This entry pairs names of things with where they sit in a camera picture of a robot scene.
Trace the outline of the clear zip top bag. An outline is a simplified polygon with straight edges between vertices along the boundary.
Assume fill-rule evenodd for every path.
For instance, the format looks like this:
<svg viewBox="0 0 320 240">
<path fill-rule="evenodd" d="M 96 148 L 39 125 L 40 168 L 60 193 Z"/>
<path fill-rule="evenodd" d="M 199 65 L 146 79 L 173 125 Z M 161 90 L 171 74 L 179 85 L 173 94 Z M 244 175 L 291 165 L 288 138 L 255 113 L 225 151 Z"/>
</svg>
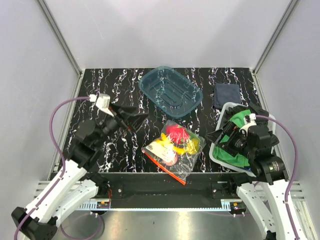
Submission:
<svg viewBox="0 0 320 240">
<path fill-rule="evenodd" d="M 185 185 L 206 140 L 184 126 L 168 120 L 160 136 L 141 151 L 162 171 Z"/>
</svg>

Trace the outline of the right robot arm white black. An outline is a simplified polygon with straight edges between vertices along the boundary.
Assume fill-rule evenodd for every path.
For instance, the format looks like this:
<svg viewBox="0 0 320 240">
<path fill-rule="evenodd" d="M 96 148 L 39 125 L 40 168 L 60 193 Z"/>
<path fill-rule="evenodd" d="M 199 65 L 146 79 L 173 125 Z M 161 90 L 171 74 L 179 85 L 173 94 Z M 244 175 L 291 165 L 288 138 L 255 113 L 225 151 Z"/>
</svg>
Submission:
<svg viewBox="0 0 320 240">
<path fill-rule="evenodd" d="M 294 240 L 295 219 L 288 213 L 292 203 L 287 191 L 290 183 L 284 161 L 273 154 L 278 138 L 265 124 L 233 122 L 210 132 L 206 139 L 211 150 L 221 149 L 232 157 L 246 157 L 249 169 L 234 166 L 215 156 L 214 161 L 237 175 L 228 181 L 227 192 L 240 198 L 255 220 L 264 240 Z"/>
</svg>

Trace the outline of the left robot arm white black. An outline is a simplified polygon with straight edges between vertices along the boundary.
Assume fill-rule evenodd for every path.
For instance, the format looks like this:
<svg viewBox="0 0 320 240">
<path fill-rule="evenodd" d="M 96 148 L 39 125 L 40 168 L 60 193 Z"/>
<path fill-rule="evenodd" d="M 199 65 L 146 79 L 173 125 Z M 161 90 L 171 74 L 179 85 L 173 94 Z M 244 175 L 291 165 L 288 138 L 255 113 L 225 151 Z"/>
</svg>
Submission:
<svg viewBox="0 0 320 240">
<path fill-rule="evenodd" d="M 134 106 L 107 107 L 103 122 L 86 119 L 79 123 L 74 137 L 77 142 L 68 157 L 61 157 L 62 166 L 44 190 L 26 207 L 16 207 L 11 217 L 16 225 L 15 240 L 51 240 L 63 221 L 90 198 L 103 198 L 109 190 L 108 180 L 90 173 L 104 142 L 118 129 L 136 132 L 147 113 L 137 113 Z"/>
</svg>

